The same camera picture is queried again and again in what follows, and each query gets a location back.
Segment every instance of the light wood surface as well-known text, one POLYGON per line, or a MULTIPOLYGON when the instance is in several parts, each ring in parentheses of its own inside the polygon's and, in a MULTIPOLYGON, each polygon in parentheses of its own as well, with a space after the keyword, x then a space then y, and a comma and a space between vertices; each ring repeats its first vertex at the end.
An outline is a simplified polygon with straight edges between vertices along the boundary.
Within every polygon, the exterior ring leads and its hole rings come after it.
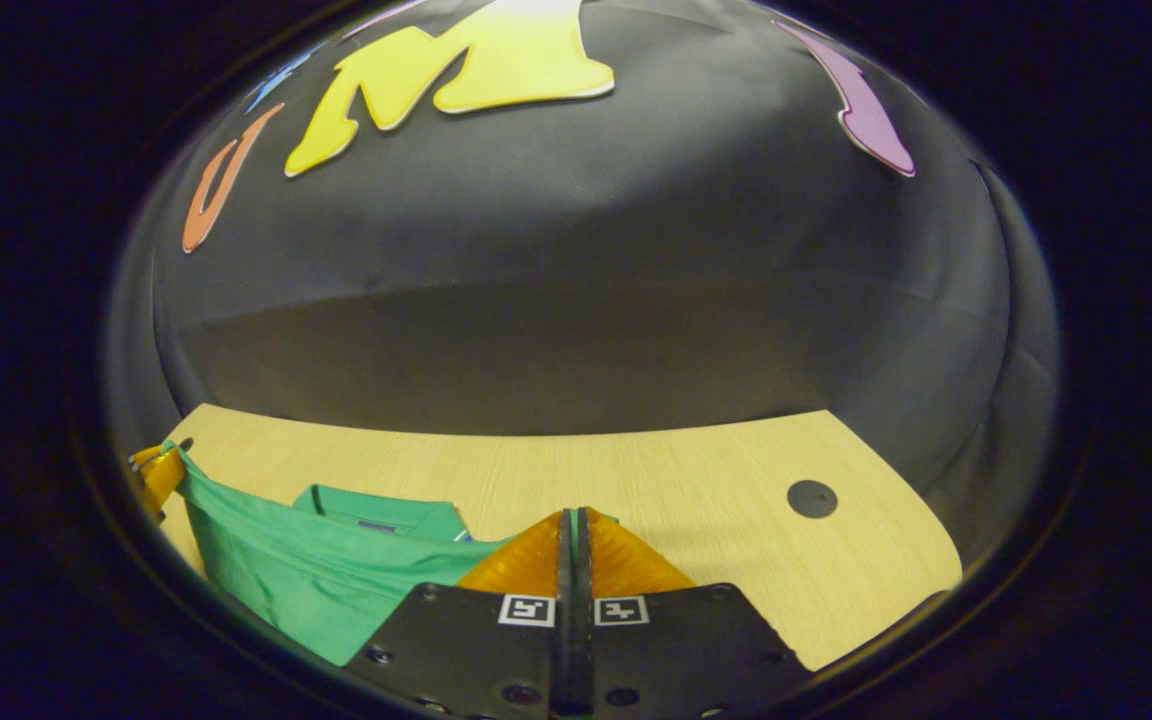
MULTIPOLYGON (((452 501, 498 539, 563 507, 616 516, 696 583, 735 583, 809 669, 954 588, 954 543, 922 498, 832 414, 706 429, 561 437, 335 429, 202 406, 172 433, 215 482, 290 503, 311 483, 452 501), (824 520, 790 509, 799 479, 827 484, 824 520)), ((162 523, 196 569, 182 498, 162 523)))

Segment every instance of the black fabric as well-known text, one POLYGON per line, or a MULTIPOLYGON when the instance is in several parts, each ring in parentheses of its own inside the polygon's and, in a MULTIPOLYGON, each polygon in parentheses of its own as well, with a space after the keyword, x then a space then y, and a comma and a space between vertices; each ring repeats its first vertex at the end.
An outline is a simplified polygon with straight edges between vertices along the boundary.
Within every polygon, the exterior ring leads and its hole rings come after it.
MULTIPOLYGON (((612 94, 447 115, 430 97, 457 60, 396 131, 356 97, 351 146, 285 176, 340 59, 410 24, 439 35, 484 5, 429 0, 329 41, 251 114, 236 99, 165 173, 132 245, 154 251, 156 344, 179 412, 214 402, 553 434, 828 409, 929 499, 969 560, 1023 506, 1046 432, 1002 409, 1047 414, 1053 392, 1016 376, 1011 313, 1053 314, 1015 293, 1047 279, 1041 259, 1015 276, 978 152, 836 46, 918 172, 884 167, 842 131, 828 74, 760 6, 599 0, 581 6, 581 31, 616 73, 612 94), (275 103, 185 255, 202 168, 275 103)), ((1049 354, 1034 359, 1051 369, 1049 354)))

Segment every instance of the orange letter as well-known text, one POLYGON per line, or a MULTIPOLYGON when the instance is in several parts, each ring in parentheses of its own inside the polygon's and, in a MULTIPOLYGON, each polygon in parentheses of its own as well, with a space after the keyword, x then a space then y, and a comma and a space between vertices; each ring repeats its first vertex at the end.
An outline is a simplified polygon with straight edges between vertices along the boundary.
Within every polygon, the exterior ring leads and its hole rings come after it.
POLYGON ((234 179, 238 176, 238 169, 243 167, 247 152, 252 149, 252 143, 256 142, 256 136, 260 135, 260 130, 265 127, 265 123, 274 116, 276 111, 282 108, 282 103, 279 103, 268 113, 257 118, 256 122, 251 123, 251 127, 248 127, 243 131, 241 141, 229 141, 229 145, 221 147, 220 152, 215 152, 215 158, 212 158, 207 162, 207 167, 202 170, 198 190, 194 194, 194 200, 189 202, 189 210, 184 215, 184 234, 180 238, 180 247, 183 247, 184 251, 192 252, 197 247, 202 245, 202 241, 207 240, 207 233, 211 233, 211 225, 217 223, 217 215, 220 214, 220 209, 223 209, 225 199, 229 197, 229 190, 234 187, 234 179), (225 168, 225 174, 220 177, 220 187, 215 189, 215 197, 212 197, 211 205, 204 209, 202 204, 207 199, 207 188, 211 188, 211 181, 215 179, 217 170, 220 169, 220 164, 225 161, 225 157, 229 154, 229 151, 234 150, 234 145, 238 145, 238 151, 234 152, 234 159, 229 160, 229 167, 225 168))

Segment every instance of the yellow letter m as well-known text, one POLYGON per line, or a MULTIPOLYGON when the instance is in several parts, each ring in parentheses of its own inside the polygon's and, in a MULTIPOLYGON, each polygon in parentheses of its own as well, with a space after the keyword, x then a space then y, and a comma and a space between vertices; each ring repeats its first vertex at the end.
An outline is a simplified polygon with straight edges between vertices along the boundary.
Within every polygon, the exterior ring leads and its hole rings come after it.
POLYGON ((581 0, 495 0, 442 36, 408 26, 340 60, 305 137, 287 158, 287 177, 339 156, 358 131, 348 118, 355 88, 376 127, 388 131, 411 114, 452 60, 468 50, 456 78, 434 94, 444 113, 575 99, 612 90, 612 68, 585 55, 581 0))

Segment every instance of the green cloth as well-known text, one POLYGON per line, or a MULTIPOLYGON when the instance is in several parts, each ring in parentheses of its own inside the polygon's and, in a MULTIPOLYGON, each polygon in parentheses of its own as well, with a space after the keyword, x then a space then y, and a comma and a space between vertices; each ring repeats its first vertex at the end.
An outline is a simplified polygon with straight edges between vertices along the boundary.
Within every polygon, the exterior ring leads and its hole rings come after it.
POLYGON ((465 525, 448 502, 310 486, 288 507, 221 486, 180 457, 177 492, 207 578, 336 665, 356 655, 414 585, 456 584, 507 543, 457 541, 465 525))

